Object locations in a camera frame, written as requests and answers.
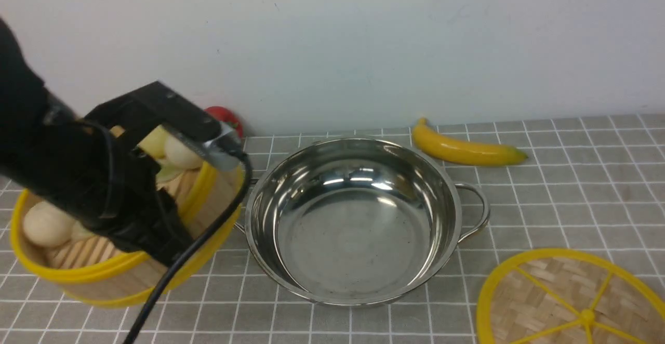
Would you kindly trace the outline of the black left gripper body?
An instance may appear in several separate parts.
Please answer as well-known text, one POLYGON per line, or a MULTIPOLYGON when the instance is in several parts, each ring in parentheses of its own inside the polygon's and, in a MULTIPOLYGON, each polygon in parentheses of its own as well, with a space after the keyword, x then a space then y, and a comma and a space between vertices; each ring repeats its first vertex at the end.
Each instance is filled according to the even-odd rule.
POLYGON ((180 268, 195 237, 176 202, 156 188, 158 164, 105 128, 62 110, 15 112, 15 179, 125 252, 180 268))

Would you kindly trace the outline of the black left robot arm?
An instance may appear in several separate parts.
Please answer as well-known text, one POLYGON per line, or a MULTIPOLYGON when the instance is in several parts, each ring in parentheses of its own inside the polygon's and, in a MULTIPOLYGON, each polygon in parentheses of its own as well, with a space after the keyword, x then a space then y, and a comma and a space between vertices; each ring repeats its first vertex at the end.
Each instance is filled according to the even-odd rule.
POLYGON ((171 266, 193 244, 154 160, 80 118, 47 90, 1 24, 2 175, 124 252, 171 266))

